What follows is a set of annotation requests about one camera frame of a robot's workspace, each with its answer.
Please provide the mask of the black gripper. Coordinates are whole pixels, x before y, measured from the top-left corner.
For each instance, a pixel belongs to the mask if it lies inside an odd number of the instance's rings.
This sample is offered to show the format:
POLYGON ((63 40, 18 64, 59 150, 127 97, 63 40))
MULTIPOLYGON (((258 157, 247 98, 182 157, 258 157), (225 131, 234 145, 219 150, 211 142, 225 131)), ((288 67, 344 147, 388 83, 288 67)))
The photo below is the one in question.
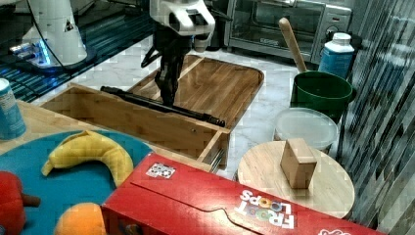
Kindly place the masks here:
POLYGON ((170 27, 156 24, 154 46, 161 53, 161 69, 156 75, 155 82, 165 106, 174 104, 178 77, 182 72, 184 57, 192 49, 192 43, 192 36, 182 36, 170 27))

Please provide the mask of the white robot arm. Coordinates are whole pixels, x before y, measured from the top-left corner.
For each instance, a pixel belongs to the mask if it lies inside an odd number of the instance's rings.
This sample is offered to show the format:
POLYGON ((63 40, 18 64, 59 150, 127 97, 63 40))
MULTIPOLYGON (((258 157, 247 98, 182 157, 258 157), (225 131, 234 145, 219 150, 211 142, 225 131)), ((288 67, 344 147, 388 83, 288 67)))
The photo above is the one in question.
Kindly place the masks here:
POLYGON ((161 57, 161 70, 155 82, 163 103, 172 106, 184 57, 192 49, 206 50, 215 29, 215 19, 204 0, 150 0, 150 17, 156 23, 156 31, 153 46, 141 67, 161 57))

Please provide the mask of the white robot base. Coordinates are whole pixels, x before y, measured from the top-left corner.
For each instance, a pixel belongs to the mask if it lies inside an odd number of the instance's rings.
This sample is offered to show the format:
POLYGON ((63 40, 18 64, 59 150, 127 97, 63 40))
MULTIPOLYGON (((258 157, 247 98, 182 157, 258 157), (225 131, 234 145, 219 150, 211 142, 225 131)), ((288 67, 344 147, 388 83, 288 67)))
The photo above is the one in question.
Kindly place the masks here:
POLYGON ((41 71, 77 70, 96 52, 87 48, 73 16, 70 0, 25 0, 32 27, 21 44, 9 48, 20 61, 41 71))

